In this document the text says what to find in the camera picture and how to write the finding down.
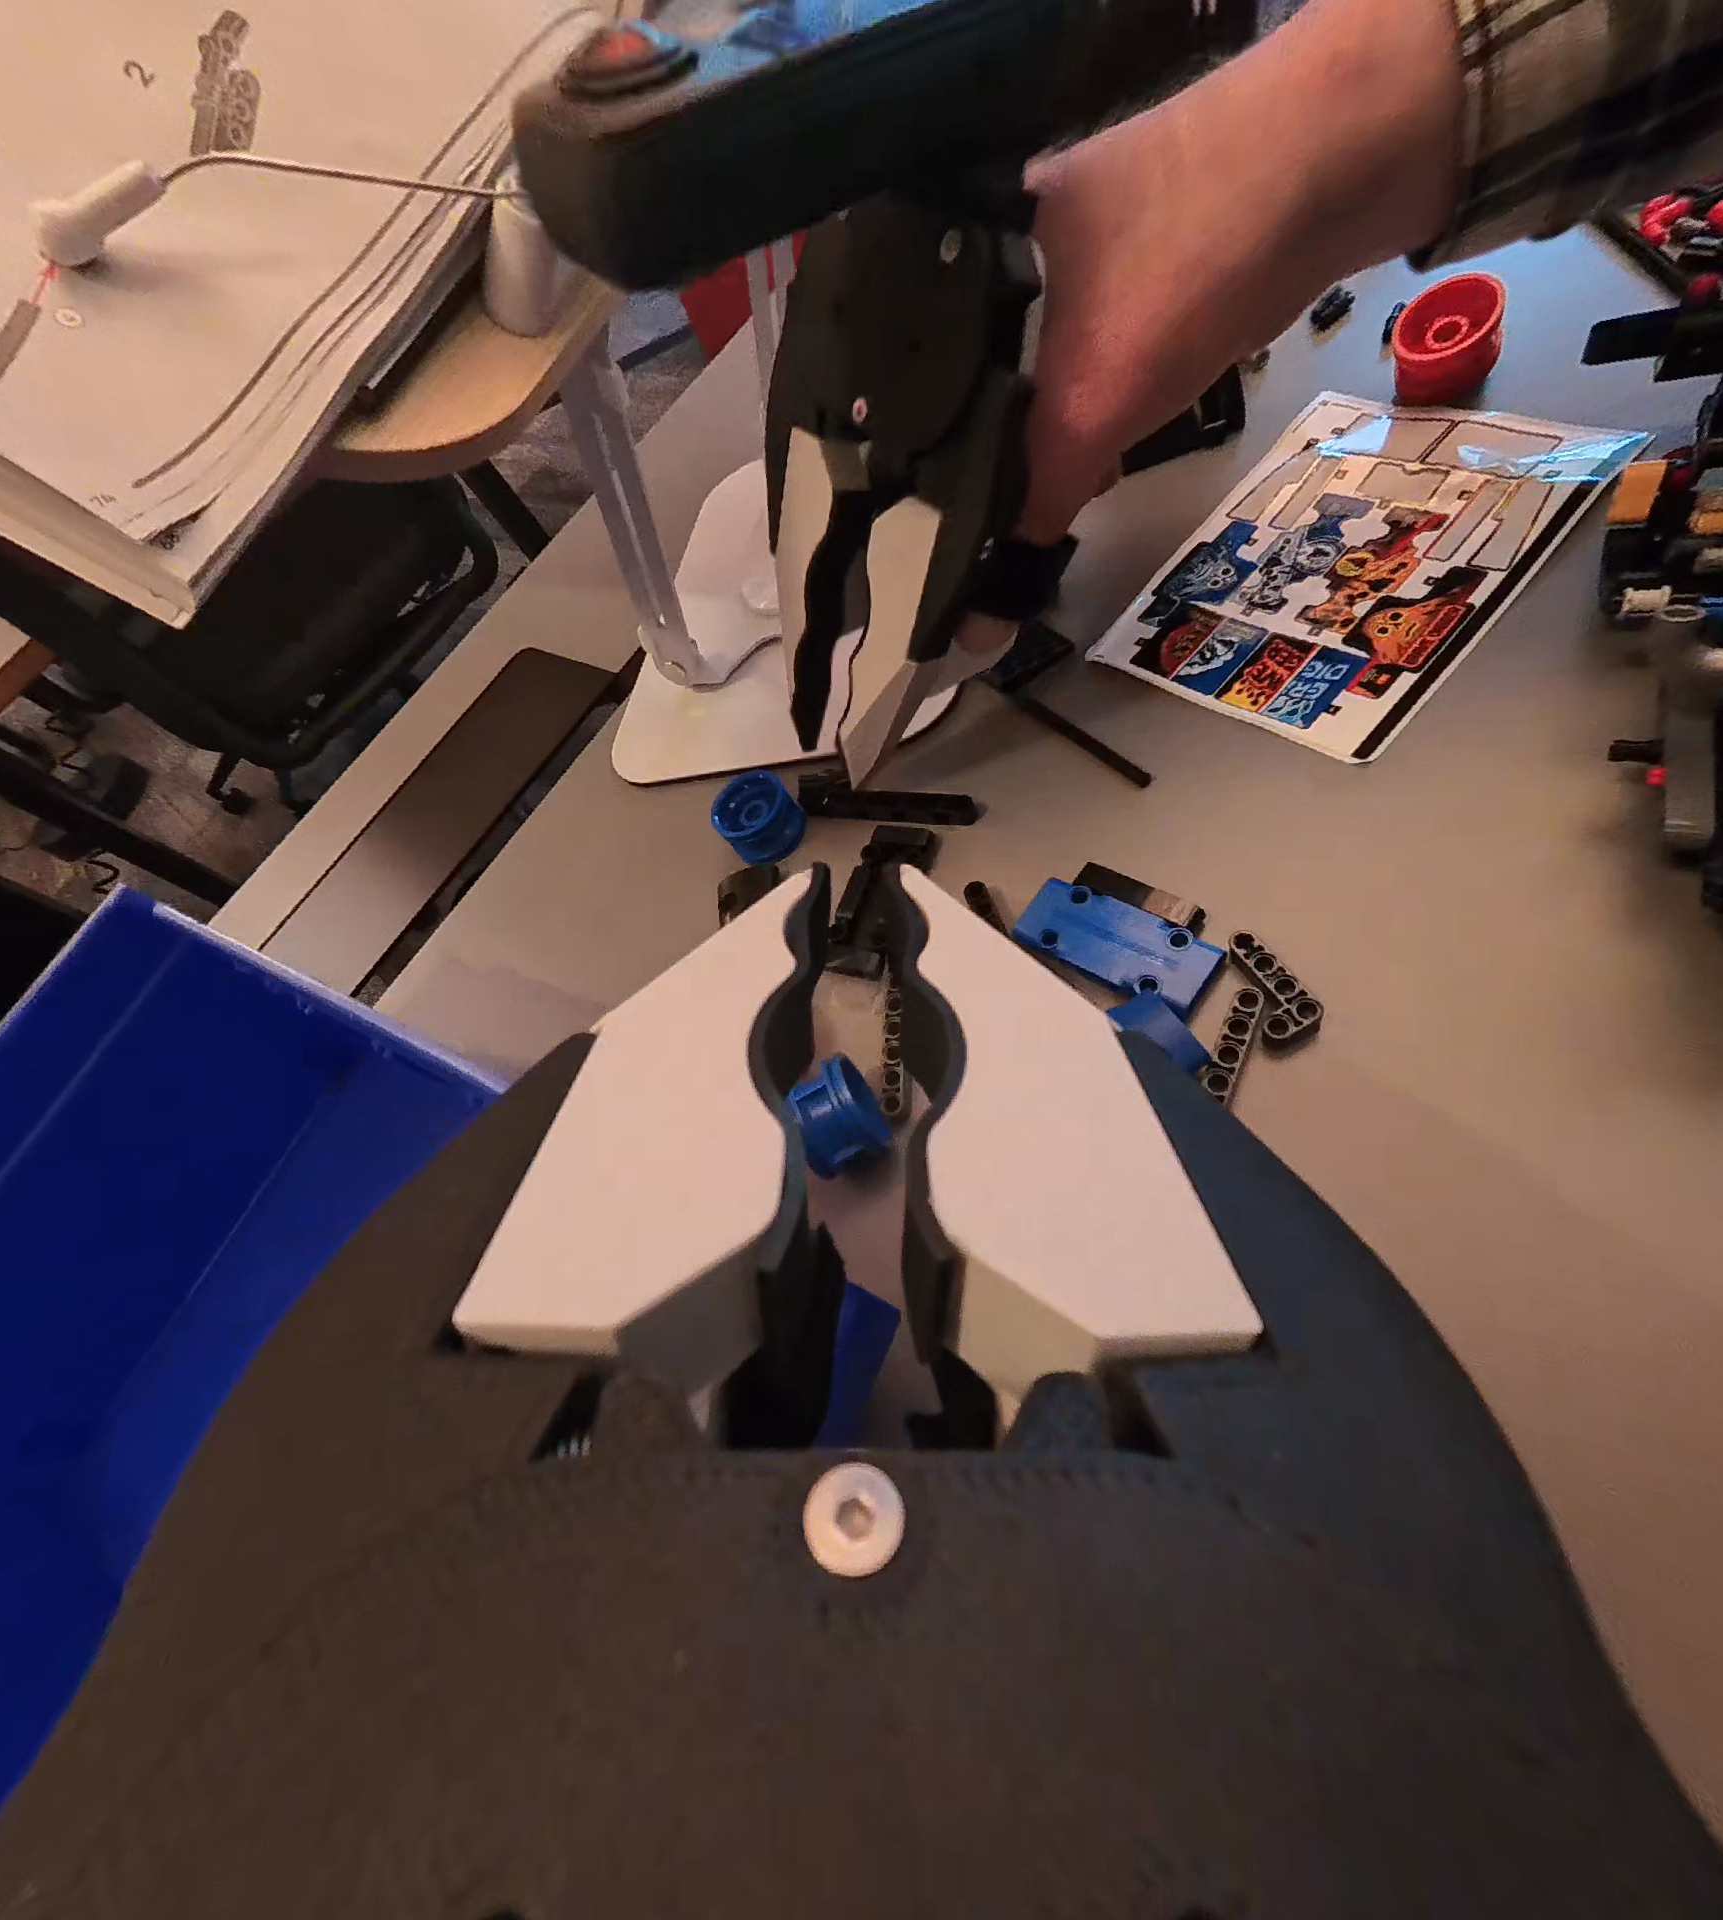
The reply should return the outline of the thin black axle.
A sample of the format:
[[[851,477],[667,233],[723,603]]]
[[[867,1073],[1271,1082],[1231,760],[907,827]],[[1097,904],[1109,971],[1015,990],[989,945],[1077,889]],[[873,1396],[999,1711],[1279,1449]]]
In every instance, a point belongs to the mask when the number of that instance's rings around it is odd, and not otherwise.
[[[1095,735],[1069,721],[1065,715],[1049,708],[1039,696],[1031,692],[1015,692],[1011,694],[1011,706],[1061,742],[1073,746],[1085,758],[1103,766],[1113,774],[1113,778],[1137,789],[1137,793],[1145,793],[1153,785],[1155,777],[1147,768],[1133,763],[1123,752],[1117,752]]]

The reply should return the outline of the red wheel rim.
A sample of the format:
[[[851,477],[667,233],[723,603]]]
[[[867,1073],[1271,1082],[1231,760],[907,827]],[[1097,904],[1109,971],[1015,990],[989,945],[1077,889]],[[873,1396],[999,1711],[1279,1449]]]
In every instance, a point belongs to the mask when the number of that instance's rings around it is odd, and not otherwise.
[[[1439,280],[1395,318],[1391,358],[1401,408],[1459,406],[1497,367],[1505,287],[1485,272]]]

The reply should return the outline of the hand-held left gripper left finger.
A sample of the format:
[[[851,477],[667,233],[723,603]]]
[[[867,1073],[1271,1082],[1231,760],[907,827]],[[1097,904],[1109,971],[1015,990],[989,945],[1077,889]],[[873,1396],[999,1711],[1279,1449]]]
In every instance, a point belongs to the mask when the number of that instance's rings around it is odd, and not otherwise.
[[[813,1060],[829,877],[783,877],[603,1015],[463,1287],[453,1331],[723,1392],[731,1441],[825,1419],[839,1261],[811,1223],[789,1092]]]

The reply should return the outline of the black frame piece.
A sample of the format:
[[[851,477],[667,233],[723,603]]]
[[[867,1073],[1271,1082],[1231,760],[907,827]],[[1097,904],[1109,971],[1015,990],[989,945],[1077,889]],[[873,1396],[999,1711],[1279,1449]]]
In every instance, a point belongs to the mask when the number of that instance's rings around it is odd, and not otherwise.
[[[939,849],[941,836],[933,828],[885,824],[873,830],[831,911],[827,972],[881,980],[887,956],[881,945],[879,879],[893,866],[929,875]]]

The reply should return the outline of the black holed liftarm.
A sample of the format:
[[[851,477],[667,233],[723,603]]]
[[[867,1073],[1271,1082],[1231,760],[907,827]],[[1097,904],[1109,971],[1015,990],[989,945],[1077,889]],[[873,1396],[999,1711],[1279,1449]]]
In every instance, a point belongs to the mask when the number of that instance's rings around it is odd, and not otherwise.
[[[1223,1111],[1233,1107],[1245,1070],[1261,1054],[1285,1059],[1321,1031],[1323,1000],[1291,968],[1277,946],[1249,928],[1235,928],[1225,942],[1227,968],[1235,976],[1209,1059],[1195,1070],[1203,1092]]]

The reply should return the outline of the black flat beam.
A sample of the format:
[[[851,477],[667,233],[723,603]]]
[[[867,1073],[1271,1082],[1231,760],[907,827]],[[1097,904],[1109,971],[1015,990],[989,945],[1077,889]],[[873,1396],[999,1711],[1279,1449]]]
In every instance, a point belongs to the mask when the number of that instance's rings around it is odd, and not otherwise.
[[[1085,863],[1071,885],[1087,891],[1091,897],[1115,901],[1161,918],[1161,922],[1183,928],[1191,937],[1197,937],[1205,926],[1205,911],[1197,902],[1189,902],[1177,892],[1137,877],[1113,871],[1103,863]]]

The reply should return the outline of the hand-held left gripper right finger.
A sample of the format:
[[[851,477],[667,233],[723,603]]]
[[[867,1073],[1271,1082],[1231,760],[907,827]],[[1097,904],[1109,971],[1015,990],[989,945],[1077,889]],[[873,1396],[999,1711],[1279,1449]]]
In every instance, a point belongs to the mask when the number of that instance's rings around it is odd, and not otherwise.
[[[919,1361],[997,1401],[1037,1381],[1251,1351],[1261,1318],[1163,1125],[1161,1050],[913,871],[891,877],[901,1275]]]

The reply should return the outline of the instruction booklet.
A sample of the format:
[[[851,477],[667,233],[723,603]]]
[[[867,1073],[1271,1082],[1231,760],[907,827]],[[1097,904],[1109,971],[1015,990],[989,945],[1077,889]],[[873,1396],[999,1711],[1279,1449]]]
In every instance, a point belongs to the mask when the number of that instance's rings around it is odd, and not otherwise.
[[[609,4],[0,3],[0,538],[173,627],[477,256]]]

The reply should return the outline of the black studded plate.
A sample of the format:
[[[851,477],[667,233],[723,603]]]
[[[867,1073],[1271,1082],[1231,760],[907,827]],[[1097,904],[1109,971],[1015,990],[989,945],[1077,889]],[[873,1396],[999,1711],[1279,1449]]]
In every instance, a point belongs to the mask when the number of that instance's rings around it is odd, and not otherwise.
[[[1027,620],[1017,636],[977,678],[1005,701],[1027,694],[1045,675],[1077,656],[1075,642],[1045,620]]]

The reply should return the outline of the grey desk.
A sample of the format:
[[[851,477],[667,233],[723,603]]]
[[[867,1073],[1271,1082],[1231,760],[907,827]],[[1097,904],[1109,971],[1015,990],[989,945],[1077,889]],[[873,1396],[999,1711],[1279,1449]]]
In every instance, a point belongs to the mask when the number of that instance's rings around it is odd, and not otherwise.
[[[1365,766],[1071,664],[1135,790],[969,687],[895,758],[973,794],[935,877],[1085,861],[1277,942],[1321,1034],[1233,1113],[1379,1252],[1509,1435],[1654,1740],[1723,1838],[1723,922],[1660,855],[1597,520]]]

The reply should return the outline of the blue plastic bin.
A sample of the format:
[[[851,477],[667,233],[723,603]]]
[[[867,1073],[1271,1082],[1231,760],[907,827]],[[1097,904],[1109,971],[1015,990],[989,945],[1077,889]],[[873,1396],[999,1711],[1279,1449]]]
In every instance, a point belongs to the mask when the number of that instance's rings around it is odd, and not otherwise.
[[[253,1353],[507,1082],[133,891],[0,1024],[0,1805]]]

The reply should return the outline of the blue wheel rim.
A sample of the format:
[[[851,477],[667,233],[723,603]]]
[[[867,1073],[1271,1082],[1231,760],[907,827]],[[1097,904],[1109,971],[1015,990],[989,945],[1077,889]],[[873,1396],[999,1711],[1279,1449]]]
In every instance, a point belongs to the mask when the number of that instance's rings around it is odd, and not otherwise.
[[[709,822],[741,866],[777,866],[807,830],[793,790],[765,768],[733,774],[715,794]]]
[[[879,1164],[893,1128],[855,1062],[831,1052],[787,1092],[809,1173],[839,1180]]]

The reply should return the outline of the person's right hand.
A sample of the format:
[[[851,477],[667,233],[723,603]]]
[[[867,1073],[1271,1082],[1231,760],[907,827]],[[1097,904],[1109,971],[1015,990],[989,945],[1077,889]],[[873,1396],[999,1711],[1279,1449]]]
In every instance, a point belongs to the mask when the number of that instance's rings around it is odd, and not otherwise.
[[[1447,4],[1319,3],[1027,187],[1043,304],[1017,538],[1333,285],[1443,237],[1465,105]]]

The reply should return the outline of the blue curved panel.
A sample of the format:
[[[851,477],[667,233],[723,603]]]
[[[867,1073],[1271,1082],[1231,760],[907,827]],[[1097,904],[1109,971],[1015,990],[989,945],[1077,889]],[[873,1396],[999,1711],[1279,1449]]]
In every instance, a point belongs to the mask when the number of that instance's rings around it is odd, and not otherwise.
[[[1187,1027],[1183,1016],[1157,990],[1137,990],[1115,1005],[1109,1022],[1121,1036],[1141,1039],[1155,1047],[1165,1060],[1187,1077],[1209,1069],[1211,1054]]]

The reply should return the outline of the long black holed beam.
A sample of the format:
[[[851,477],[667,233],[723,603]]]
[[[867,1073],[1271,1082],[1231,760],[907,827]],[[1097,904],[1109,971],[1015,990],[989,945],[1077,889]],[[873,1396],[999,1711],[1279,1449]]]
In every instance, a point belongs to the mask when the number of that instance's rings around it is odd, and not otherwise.
[[[797,805],[811,821],[873,827],[969,828],[981,819],[981,807],[969,794],[851,787],[833,771],[801,774]]]

